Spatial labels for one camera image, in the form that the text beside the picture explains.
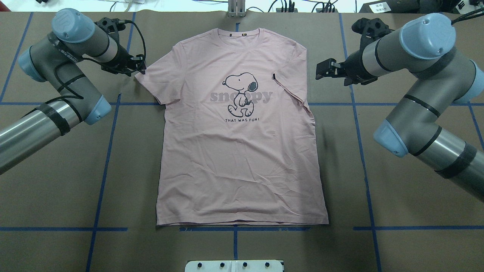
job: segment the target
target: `snoopy ear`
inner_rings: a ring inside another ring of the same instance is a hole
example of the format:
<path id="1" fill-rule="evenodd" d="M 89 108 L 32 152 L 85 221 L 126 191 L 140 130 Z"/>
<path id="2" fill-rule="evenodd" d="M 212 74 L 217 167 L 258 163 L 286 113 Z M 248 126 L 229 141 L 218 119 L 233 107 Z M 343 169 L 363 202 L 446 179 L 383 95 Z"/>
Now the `snoopy ear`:
<path id="1" fill-rule="evenodd" d="M 252 81 L 252 83 L 249 84 L 249 86 L 247 87 L 247 89 L 249 91 L 255 91 L 255 90 L 257 90 L 257 83 L 255 81 Z"/>

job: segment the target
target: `red object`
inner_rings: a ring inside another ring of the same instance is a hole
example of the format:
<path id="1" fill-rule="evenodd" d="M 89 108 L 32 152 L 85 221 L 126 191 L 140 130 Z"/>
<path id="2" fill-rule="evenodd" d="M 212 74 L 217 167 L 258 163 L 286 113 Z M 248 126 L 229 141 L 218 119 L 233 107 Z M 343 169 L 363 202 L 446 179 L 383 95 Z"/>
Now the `red object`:
<path id="1" fill-rule="evenodd" d="M 7 6 L 0 1 L 0 11 L 11 11 Z"/>

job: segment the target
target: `sticker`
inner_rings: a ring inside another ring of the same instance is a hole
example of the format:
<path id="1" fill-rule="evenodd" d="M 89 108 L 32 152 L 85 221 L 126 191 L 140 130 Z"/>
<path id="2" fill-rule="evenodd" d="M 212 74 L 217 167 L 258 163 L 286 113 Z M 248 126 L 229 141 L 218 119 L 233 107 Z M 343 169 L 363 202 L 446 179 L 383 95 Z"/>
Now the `sticker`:
<path id="1" fill-rule="evenodd" d="M 392 11 L 392 9 L 388 6 L 387 2 L 372 4 L 370 5 L 370 9 L 373 13 Z"/>

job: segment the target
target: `white bracket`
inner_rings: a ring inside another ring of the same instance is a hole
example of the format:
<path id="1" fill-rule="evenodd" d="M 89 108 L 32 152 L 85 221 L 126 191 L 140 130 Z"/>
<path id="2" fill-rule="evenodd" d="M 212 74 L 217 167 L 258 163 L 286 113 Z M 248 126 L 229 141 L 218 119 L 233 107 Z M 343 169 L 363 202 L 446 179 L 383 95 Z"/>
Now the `white bracket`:
<path id="1" fill-rule="evenodd" d="M 229 17 L 245 17 L 245 0 L 228 0 Z"/>
<path id="2" fill-rule="evenodd" d="M 278 260 L 190 261 L 185 272 L 284 272 Z"/>

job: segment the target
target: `blue joint cap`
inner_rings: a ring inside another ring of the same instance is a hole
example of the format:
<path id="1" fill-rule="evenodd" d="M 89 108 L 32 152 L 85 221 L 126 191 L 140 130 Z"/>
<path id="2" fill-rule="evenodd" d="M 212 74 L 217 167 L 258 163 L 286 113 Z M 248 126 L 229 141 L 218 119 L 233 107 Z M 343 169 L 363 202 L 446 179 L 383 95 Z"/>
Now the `blue joint cap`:
<path id="1" fill-rule="evenodd" d="M 471 62 L 474 63 L 474 66 L 476 67 L 476 77 L 474 78 L 474 82 L 466 94 L 464 94 L 461 98 L 454 100 L 454 103 L 456 104 L 468 103 L 472 98 L 478 96 L 484 90 L 484 73 L 479 69 L 479 67 L 477 67 L 477 64 L 473 60 L 471 60 Z"/>
<path id="2" fill-rule="evenodd" d="M 71 8 L 59 10 L 52 19 L 52 31 L 68 43 L 85 42 L 94 35 L 96 25 L 84 14 Z"/>
<path id="3" fill-rule="evenodd" d="M 26 73 L 28 76 L 30 76 L 33 80 L 38 81 L 38 82 L 46 82 L 45 78 L 43 78 L 37 69 L 35 69 L 35 66 L 33 65 L 32 58 L 30 57 L 30 49 L 32 48 L 29 47 L 27 50 L 25 50 L 19 57 L 18 57 L 18 65 Z"/>
<path id="4" fill-rule="evenodd" d="M 84 122 L 86 122 L 88 125 L 92 125 L 97 121 L 99 121 L 102 117 L 106 116 L 110 111 L 111 111 L 111 105 L 106 100 L 106 98 L 104 98 L 104 96 L 101 95 L 101 98 L 99 98 L 99 101 L 96 103 L 96 106 L 94 106 L 94 109 L 86 117 Z"/>
<path id="5" fill-rule="evenodd" d="M 400 30 L 400 44 L 411 56 L 433 60 L 455 44 L 455 28 L 445 15 L 431 13 L 406 23 Z"/>
<path id="6" fill-rule="evenodd" d="M 397 157 L 401 158 L 408 154 L 408 149 L 402 138 L 386 119 L 381 123 L 377 131 L 373 133 L 373 139 Z"/>

